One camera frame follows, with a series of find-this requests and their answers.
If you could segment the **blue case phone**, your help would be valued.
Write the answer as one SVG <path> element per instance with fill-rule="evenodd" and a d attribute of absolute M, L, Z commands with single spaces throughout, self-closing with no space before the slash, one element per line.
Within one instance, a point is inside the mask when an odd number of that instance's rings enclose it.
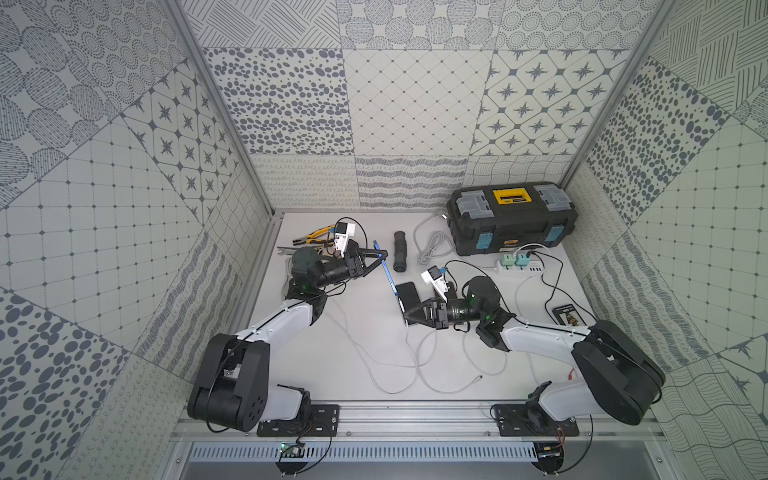
<path fill-rule="evenodd" d="M 391 287 L 391 289 L 392 289 L 392 291 L 393 291 L 393 294 L 395 295 L 395 297 L 398 297 L 398 291 L 397 291 L 397 288 L 396 288 L 396 286 L 395 286 L 394 280 L 393 280 L 393 278 L 392 278 L 391 272 L 390 272 L 390 270 L 389 270 L 389 268 L 388 268 L 387 262 L 386 262 L 386 260 L 384 259 L 384 256 L 383 256 L 383 254 L 381 253 L 383 250 L 382 250 L 382 249 L 381 249 L 381 247 L 379 246 L 379 244 L 378 244 L 378 241 L 377 241 L 377 240 L 374 240 L 374 241 L 373 241 L 373 245 L 374 245 L 374 249 L 375 249 L 375 250 L 376 250 L 376 251 L 379 253 L 379 257 L 382 259 L 382 267 L 383 267 L 383 269 L 384 269 L 384 272 L 385 272 L 385 274 L 386 274 L 386 276 L 387 276 L 387 279 L 388 279 L 388 282 L 389 282 L 389 284 L 390 284 L 390 287 Z"/>

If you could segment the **green case phone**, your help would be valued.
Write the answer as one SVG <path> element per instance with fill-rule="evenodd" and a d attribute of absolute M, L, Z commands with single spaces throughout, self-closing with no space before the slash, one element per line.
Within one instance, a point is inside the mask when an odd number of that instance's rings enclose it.
<path fill-rule="evenodd" d="M 421 303 L 421 299 L 414 282 L 397 284 L 396 290 L 403 312 L 406 312 Z"/>

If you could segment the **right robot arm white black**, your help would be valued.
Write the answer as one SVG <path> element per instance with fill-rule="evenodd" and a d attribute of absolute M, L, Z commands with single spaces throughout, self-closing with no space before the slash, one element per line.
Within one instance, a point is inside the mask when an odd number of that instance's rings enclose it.
<path fill-rule="evenodd" d="M 572 418 L 601 413 L 638 425 L 661 397 L 666 381 L 661 368 L 610 321 L 591 326 L 526 322 L 503 307 L 500 291 L 487 276 L 470 279 L 462 295 L 443 278 L 428 282 L 435 294 L 426 300 L 411 282 L 397 286 L 407 323 L 435 330 L 474 323 L 478 337 L 491 349 L 535 354 L 572 369 L 566 380 L 539 383 L 524 403 L 492 406 L 501 434 L 572 435 Z"/>

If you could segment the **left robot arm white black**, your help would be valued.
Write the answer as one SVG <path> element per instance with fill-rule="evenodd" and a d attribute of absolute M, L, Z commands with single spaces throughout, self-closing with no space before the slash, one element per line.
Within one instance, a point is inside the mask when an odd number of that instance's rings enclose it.
<path fill-rule="evenodd" d="M 187 402 L 190 418 L 213 433 L 248 433 L 260 423 L 276 423 L 303 433 L 312 427 L 310 392 L 270 380 L 271 360 L 298 333 L 312 326 L 325 308 L 330 285 L 363 278 L 387 259 L 385 250 L 350 241 L 338 255 L 302 247 L 291 257 L 285 300 L 266 319 L 236 334 L 217 334 L 207 344 Z"/>

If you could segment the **black ribbed cylinder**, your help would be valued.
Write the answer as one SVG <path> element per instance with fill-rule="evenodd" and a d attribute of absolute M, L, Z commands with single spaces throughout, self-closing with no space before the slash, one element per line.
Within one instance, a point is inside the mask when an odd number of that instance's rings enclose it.
<path fill-rule="evenodd" d="M 393 268 L 397 273 L 404 273 L 407 270 L 407 240 L 403 231 L 394 233 L 394 262 Z"/>

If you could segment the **yellow black pliers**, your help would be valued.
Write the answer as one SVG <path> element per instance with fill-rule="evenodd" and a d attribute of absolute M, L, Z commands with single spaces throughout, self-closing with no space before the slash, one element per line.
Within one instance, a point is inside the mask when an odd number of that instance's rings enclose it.
<path fill-rule="evenodd" d="M 323 245 L 327 246 L 333 241 L 334 226 L 329 225 L 310 232 L 292 241 L 294 246 Z"/>

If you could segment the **green charger plug right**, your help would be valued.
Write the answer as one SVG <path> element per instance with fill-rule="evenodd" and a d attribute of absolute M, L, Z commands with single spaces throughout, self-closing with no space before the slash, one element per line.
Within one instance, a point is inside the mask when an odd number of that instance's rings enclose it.
<path fill-rule="evenodd" d="M 530 254 L 527 252 L 518 253 L 515 259 L 515 265 L 518 267 L 526 267 L 530 264 Z"/>

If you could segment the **white power strip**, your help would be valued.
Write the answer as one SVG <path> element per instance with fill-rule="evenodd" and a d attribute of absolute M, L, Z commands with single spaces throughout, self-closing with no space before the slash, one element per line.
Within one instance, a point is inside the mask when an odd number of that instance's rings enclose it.
<path fill-rule="evenodd" d="M 527 279 L 533 276 L 541 275 L 545 267 L 539 260 L 531 260 L 530 264 L 526 267 L 502 267 L 500 260 L 498 260 L 494 266 L 494 270 L 502 277 L 515 278 L 515 279 Z"/>

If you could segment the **aluminium front rail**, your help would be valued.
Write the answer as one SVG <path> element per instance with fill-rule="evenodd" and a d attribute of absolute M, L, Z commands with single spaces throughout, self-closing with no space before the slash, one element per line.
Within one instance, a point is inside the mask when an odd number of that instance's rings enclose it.
<path fill-rule="evenodd" d="M 334 424 L 339 440 L 479 440 L 497 439 L 499 429 L 490 413 L 496 402 L 341 401 Z M 638 426 L 622 424 L 606 414 L 580 417 L 579 438 L 597 440 L 662 440 L 664 433 L 653 414 Z"/>

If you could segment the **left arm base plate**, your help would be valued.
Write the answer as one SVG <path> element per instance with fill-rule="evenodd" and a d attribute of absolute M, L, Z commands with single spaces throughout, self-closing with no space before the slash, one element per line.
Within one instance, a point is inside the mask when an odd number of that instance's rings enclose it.
<path fill-rule="evenodd" d="M 299 409 L 292 420 L 260 422 L 257 436 L 262 438 L 330 437 L 337 435 L 339 404 L 309 404 Z"/>

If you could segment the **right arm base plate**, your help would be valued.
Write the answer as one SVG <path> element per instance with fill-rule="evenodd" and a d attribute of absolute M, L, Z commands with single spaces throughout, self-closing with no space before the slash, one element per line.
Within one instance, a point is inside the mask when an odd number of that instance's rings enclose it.
<path fill-rule="evenodd" d="M 491 418 L 495 421 L 502 437 L 566 437 L 580 435 L 573 420 L 555 421 L 538 407 L 520 403 L 494 404 L 490 407 Z"/>

